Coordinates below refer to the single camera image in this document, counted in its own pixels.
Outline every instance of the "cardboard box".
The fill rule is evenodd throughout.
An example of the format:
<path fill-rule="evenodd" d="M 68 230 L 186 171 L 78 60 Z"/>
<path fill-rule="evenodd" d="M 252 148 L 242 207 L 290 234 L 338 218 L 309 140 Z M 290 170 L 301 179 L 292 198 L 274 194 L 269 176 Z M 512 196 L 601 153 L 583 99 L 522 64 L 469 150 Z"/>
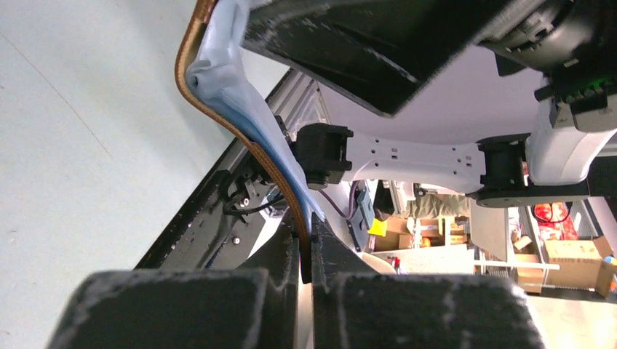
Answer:
<path fill-rule="evenodd" d="M 399 249 L 410 249 L 413 245 L 413 238 L 411 235 L 400 234 L 399 235 Z"/>
<path fill-rule="evenodd" d="M 535 254 L 516 254 L 516 258 L 518 262 L 540 262 Z M 544 272 L 542 269 L 517 268 L 517 283 L 526 292 L 540 293 L 544 283 Z"/>
<path fill-rule="evenodd" d="M 407 229 L 407 220 L 399 217 L 390 217 L 387 220 L 388 227 L 385 236 L 375 237 L 375 251 L 394 251 L 399 249 L 399 237 L 401 235 L 411 236 Z"/>
<path fill-rule="evenodd" d="M 467 235 L 452 235 L 450 237 L 450 245 L 460 245 L 467 243 Z"/>
<path fill-rule="evenodd" d="M 612 253 L 606 237 L 593 241 L 545 241 L 550 264 L 559 270 L 549 271 L 548 284 L 577 289 L 595 289 L 608 296 L 610 281 L 617 267 L 602 259 Z"/>
<path fill-rule="evenodd" d="M 387 222 L 388 222 L 388 228 L 386 229 L 387 232 L 391 231 L 392 233 L 397 233 L 397 234 L 410 234 L 409 229 L 407 229 L 407 220 L 405 218 L 390 216 Z"/>

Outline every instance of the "brown leather strap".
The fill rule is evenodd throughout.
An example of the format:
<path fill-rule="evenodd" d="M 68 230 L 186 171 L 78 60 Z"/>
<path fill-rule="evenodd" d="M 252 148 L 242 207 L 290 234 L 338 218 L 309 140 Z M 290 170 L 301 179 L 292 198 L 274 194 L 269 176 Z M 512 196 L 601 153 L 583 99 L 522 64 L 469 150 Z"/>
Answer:
<path fill-rule="evenodd" d="M 240 132 L 234 125 L 230 124 L 223 117 L 215 113 L 213 110 L 204 105 L 197 97 L 193 95 L 186 84 L 186 69 L 197 55 L 199 45 L 202 42 L 205 29 L 210 21 L 210 15 L 216 4 L 216 0 L 198 0 L 188 23 L 188 28 L 180 44 L 178 56 L 175 63 L 175 82 L 182 96 L 195 108 L 199 109 L 205 116 L 216 121 L 229 132 L 234 134 L 244 145 L 248 151 L 259 161 L 261 166 L 268 172 L 270 177 L 279 190 L 285 197 L 285 200 L 290 206 L 292 216 L 295 223 L 295 230 L 300 240 L 300 268 L 302 272 L 302 280 L 307 283 L 311 281 L 311 242 L 309 239 L 309 230 L 306 227 L 304 213 L 298 201 L 298 198 L 293 193 L 290 184 L 283 177 L 279 168 L 273 162 L 272 158 L 259 146 L 259 144 L 249 140 L 246 135 Z"/>

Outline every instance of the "white pole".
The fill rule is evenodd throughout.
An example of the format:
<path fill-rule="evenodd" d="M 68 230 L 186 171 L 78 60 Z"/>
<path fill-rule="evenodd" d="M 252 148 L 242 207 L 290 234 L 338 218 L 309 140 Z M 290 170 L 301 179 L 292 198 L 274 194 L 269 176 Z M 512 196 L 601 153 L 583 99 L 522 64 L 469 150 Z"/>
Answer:
<path fill-rule="evenodd" d="M 534 262 L 502 262 L 500 260 L 474 260 L 474 265 L 485 267 L 532 268 L 543 270 L 559 270 L 558 264 L 542 264 Z"/>

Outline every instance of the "black bracket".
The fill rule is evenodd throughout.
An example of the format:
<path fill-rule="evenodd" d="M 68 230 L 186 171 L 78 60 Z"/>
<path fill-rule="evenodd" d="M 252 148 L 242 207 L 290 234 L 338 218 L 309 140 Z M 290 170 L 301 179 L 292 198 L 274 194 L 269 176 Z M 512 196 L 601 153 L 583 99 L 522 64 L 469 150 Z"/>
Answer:
<path fill-rule="evenodd" d="M 338 184 L 345 171 L 351 170 L 346 154 L 347 138 L 353 136 L 354 132 L 347 127 L 320 123 L 306 125 L 298 131 L 294 155 L 310 189 Z"/>

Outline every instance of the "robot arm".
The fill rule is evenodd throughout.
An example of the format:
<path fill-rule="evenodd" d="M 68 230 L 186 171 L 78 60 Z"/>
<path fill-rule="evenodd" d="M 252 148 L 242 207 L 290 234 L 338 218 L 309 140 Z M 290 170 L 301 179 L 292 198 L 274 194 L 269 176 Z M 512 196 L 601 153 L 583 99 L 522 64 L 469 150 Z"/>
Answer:
<path fill-rule="evenodd" d="M 572 201 L 590 195 L 590 165 L 617 132 L 617 95 L 598 106 L 573 113 L 571 105 L 543 100 L 531 135 L 463 145 L 388 140 L 312 124 L 298 132 L 295 155 L 313 189 L 382 179 L 438 185 L 491 207 Z"/>
<path fill-rule="evenodd" d="M 500 76 L 524 68 L 544 73 L 530 135 L 429 145 L 308 125 L 298 133 L 295 155 L 309 186 L 363 179 L 420 182 L 493 207 L 589 196 L 589 168 L 617 132 L 617 15 L 610 10 L 616 2 L 548 0 L 518 24 L 501 25 L 478 41 L 495 52 Z"/>

